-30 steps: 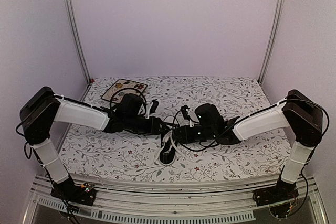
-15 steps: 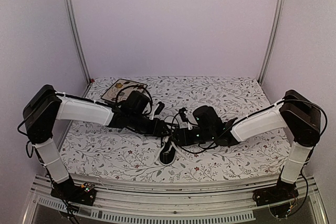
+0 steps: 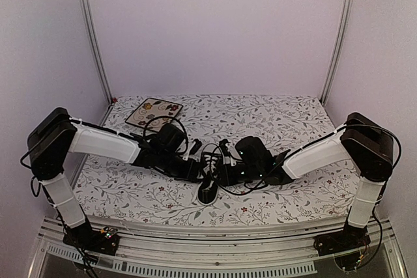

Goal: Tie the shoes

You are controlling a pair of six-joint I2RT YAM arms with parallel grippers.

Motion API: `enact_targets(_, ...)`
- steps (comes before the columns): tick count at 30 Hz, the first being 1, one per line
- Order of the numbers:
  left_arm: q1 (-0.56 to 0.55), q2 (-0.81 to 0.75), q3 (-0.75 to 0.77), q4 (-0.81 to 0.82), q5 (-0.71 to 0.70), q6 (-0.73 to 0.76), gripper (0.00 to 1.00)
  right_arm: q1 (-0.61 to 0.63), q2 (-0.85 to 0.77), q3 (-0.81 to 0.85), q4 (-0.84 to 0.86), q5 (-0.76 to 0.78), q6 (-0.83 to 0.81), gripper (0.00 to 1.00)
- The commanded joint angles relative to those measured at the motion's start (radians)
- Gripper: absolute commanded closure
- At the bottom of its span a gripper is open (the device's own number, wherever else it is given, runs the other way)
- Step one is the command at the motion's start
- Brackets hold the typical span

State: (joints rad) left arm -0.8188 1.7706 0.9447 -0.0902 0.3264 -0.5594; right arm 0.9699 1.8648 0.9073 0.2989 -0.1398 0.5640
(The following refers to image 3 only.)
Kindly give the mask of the black canvas sneaker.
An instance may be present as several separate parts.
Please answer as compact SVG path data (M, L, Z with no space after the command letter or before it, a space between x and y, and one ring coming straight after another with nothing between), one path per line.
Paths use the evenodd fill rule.
M203 205L210 205L218 196L219 187L215 179L219 179L218 171L220 166L223 165L223 158L220 154L203 152L200 164L200 174L203 180L197 191L197 200Z

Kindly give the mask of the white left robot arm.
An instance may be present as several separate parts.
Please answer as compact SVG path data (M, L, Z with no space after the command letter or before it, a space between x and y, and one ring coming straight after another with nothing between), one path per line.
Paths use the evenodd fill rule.
M111 158L135 167L155 169L168 177L199 181L199 163L192 158L195 143L184 126L170 117L159 131L150 135L126 135L72 118L63 107L54 109L27 139L28 151L20 164L29 169L61 215L71 236L83 248L97 241L87 218L64 175L63 163L69 153Z

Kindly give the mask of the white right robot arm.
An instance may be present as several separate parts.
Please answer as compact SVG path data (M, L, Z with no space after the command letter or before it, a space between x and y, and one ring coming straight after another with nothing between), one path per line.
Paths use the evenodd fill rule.
M245 137L233 157L222 145L215 179L221 187L256 180L268 185L288 184L314 170L339 161L351 161L360 181L349 209L346 228L337 236L342 249L351 249L362 239L371 213L402 154L395 134L364 115L354 112L333 132L293 151L273 156L258 137Z

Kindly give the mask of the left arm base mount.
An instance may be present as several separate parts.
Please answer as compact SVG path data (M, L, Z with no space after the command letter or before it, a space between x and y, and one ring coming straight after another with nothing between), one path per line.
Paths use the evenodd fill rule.
M120 237L117 234L108 236L105 232L94 230L88 224L75 228L67 228L63 243L81 251L89 251L104 255L115 256L119 247Z

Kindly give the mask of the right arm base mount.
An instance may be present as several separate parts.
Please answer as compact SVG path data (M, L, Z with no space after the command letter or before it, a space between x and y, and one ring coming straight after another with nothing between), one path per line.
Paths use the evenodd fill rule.
M319 256L333 255L336 266L344 271L357 271L368 265L376 256L382 243L369 256L371 238L367 227L362 229L345 225L342 230L314 237L313 247Z

